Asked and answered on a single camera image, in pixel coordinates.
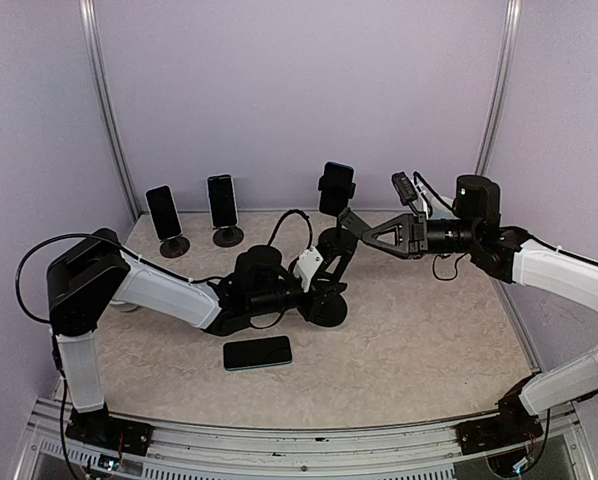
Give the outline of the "phone with teal case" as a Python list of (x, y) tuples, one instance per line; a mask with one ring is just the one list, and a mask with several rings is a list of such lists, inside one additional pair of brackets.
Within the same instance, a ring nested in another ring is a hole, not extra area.
[(223, 365), (227, 371), (287, 365), (292, 360), (291, 344), (287, 336), (243, 340), (223, 345)]

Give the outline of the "phone with dark-blue case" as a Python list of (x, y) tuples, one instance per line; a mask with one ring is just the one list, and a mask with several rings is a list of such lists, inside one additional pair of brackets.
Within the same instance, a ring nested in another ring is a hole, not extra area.
[(320, 192), (319, 211), (337, 217), (347, 206), (355, 193), (354, 168), (348, 165), (327, 162), (318, 182)]

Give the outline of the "folding phone stand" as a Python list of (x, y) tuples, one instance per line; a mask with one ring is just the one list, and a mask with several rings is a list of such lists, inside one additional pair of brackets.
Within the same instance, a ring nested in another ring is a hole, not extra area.
[(231, 248), (240, 244), (244, 239), (244, 232), (238, 226), (216, 229), (213, 234), (213, 243), (221, 248)]
[(164, 258), (177, 258), (188, 252), (190, 241), (184, 236), (177, 236), (163, 240), (159, 247), (160, 255)]

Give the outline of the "phone with light-blue case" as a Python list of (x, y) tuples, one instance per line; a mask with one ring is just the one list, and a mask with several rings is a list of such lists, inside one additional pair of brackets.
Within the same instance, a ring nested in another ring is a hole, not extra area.
[(236, 226), (238, 219), (232, 177), (229, 174), (210, 176), (207, 190), (213, 227)]

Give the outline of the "phone with lilac case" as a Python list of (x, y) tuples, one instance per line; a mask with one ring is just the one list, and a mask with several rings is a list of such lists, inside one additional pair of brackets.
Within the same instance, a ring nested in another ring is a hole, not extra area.
[(182, 228), (174, 198), (168, 185), (162, 185), (145, 193), (148, 210), (159, 240), (168, 240), (182, 234)]

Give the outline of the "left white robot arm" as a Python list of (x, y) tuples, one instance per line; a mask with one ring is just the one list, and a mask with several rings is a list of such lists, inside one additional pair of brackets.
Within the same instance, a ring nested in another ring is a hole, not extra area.
[(288, 266), (273, 242), (283, 221), (269, 213), (246, 216), (257, 244), (240, 253), (231, 273), (205, 279), (180, 275), (130, 250), (117, 234), (101, 228), (72, 234), (76, 245), (47, 269), (49, 325), (56, 366), (71, 396), (71, 420), (100, 445), (119, 434), (109, 414), (97, 366), (94, 332), (107, 307), (143, 307), (172, 317), (216, 337), (251, 328), (253, 318), (296, 310), (307, 322), (324, 328), (340, 325), (347, 315), (341, 277), (354, 255), (340, 247), (350, 234), (336, 228), (320, 235), (307, 229), (307, 247)]

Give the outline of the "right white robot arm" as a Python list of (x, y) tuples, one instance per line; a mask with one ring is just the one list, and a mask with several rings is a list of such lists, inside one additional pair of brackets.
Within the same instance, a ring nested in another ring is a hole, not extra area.
[[(490, 277), (564, 297), (598, 313), (598, 262), (552, 246), (527, 230), (500, 224), (500, 187), (461, 175), (450, 219), (414, 211), (371, 227), (351, 212), (340, 220), (364, 244), (401, 259), (462, 253)], [(530, 418), (598, 393), (598, 346), (514, 387), (500, 401), (490, 433), (502, 444), (525, 432)]]

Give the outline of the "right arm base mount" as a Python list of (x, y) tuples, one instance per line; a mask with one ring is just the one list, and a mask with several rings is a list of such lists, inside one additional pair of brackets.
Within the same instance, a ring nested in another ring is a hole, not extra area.
[(463, 455), (496, 450), (541, 437), (543, 428), (538, 419), (521, 423), (505, 420), (501, 415), (459, 423), (456, 427)]

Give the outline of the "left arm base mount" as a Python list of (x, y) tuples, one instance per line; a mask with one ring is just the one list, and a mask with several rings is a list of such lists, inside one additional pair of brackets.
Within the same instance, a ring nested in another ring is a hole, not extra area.
[(153, 426), (111, 417), (102, 423), (78, 424), (72, 421), (66, 428), (66, 436), (86, 445), (144, 457), (153, 434)]

